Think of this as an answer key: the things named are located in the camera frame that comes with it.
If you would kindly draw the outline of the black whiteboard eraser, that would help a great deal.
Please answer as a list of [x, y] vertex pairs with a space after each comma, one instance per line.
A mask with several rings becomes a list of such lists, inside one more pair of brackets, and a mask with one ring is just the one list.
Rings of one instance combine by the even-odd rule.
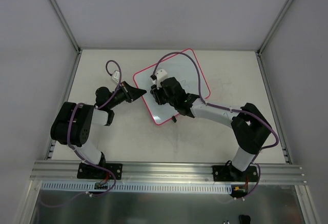
[[153, 96], [153, 98], [155, 99], [155, 102], [158, 104], [158, 105], [161, 105], [160, 103], [160, 94], [158, 96]]

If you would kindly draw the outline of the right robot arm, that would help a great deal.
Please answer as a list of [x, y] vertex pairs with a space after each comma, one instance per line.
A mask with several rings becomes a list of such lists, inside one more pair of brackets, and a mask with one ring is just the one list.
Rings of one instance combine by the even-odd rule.
[[151, 79], [150, 93], [158, 105], [169, 104], [180, 115], [208, 119], [233, 130], [238, 150], [225, 172], [237, 181], [246, 177], [249, 165], [273, 133], [271, 125], [256, 106], [247, 103], [233, 109], [206, 103], [200, 95], [186, 93], [174, 77], [160, 78], [153, 74]]

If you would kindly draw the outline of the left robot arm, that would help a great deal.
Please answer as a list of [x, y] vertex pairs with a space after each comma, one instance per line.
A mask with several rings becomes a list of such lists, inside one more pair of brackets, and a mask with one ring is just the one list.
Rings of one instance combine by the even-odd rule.
[[89, 166], [96, 178], [105, 176], [106, 159], [90, 142], [92, 125], [110, 126], [114, 119], [113, 108], [123, 102], [131, 103], [146, 94], [146, 90], [130, 86], [126, 81], [111, 92], [107, 87], [95, 91], [95, 105], [65, 102], [51, 127], [51, 138], [72, 149]]

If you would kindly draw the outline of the pink framed whiteboard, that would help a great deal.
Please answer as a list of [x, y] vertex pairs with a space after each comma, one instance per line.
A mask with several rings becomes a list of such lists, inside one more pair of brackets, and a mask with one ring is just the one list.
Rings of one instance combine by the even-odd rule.
[[154, 63], [136, 72], [133, 76], [136, 87], [147, 91], [142, 98], [154, 123], [158, 126], [168, 122], [179, 113], [169, 104], [158, 105], [151, 95], [150, 91], [153, 83], [150, 76], [153, 74], [154, 69], [164, 69], [168, 73], [168, 77], [175, 77], [187, 93], [201, 94], [203, 98], [208, 98], [211, 95], [194, 50], [185, 49], [183, 53], [189, 55], [192, 59], [188, 59], [181, 54], [173, 54], [162, 60], [159, 65]]

